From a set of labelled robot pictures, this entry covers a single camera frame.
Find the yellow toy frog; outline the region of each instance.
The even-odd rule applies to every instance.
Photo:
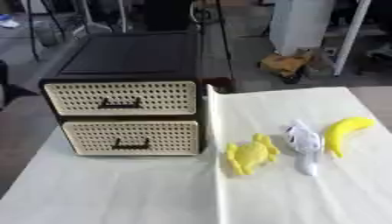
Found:
[[[256,165],[265,163],[267,160],[277,160],[279,149],[272,144],[270,137],[262,134],[254,134],[251,143],[238,146],[234,143],[227,145],[227,160],[233,166],[237,175],[250,175]]]

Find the tripod stand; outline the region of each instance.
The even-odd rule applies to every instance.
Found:
[[[53,20],[59,31],[61,32],[61,37],[63,40],[66,39],[66,34],[64,33],[63,28],[60,26],[59,21],[57,18],[53,15],[52,10],[50,9],[49,5],[47,4],[46,0],[40,0],[42,5],[45,7],[45,10],[49,14],[49,17]],[[37,54],[37,46],[35,42],[35,33],[34,33],[34,24],[33,24],[33,17],[32,17],[32,0],[27,0],[27,17],[29,21],[29,32],[30,32],[30,43],[31,43],[31,52],[32,55],[34,56],[34,59],[36,61],[39,61],[39,55]]]
[[[230,79],[231,79],[231,82],[234,82],[235,77],[233,74],[232,56],[231,56],[230,49],[228,47],[228,35],[226,32],[226,28],[225,28],[226,21],[223,16],[223,12],[222,12],[222,8],[221,8],[221,0],[215,0],[215,9],[218,13],[218,23],[220,25],[222,42],[223,42],[223,47],[224,47],[225,54],[226,54],[227,67],[228,67],[228,70],[230,73]],[[200,13],[200,21],[199,21],[199,31],[200,31],[200,36],[201,36],[201,40],[200,40],[200,55],[201,55],[201,57],[204,52],[204,37],[206,34],[206,13],[205,13],[205,11],[207,11],[207,0],[201,0],[201,13]]]

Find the yellow banana toy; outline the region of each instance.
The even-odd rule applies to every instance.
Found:
[[[227,145],[227,160],[237,175],[250,175],[254,168],[267,161],[275,161],[279,149],[271,142],[269,136],[254,134],[251,143]]]
[[[375,121],[366,117],[349,117],[329,126],[325,132],[325,147],[342,158],[340,144],[343,137],[352,131],[373,126]]]

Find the drawer handle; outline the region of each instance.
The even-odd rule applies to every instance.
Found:
[[[135,102],[132,104],[109,104],[108,98],[103,98],[101,104],[98,106],[98,109],[140,109],[140,103],[142,100],[137,97]]]
[[[150,148],[150,139],[145,138],[144,144],[124,144],[120,145],[121,139],[115,140],[115,145],[112,146],[112,150],[148,150]]]

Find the white cabinet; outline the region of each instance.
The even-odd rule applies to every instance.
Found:
[[[269,37],[277,52],[320,46],[333,6],[334,0],[276,0]]]

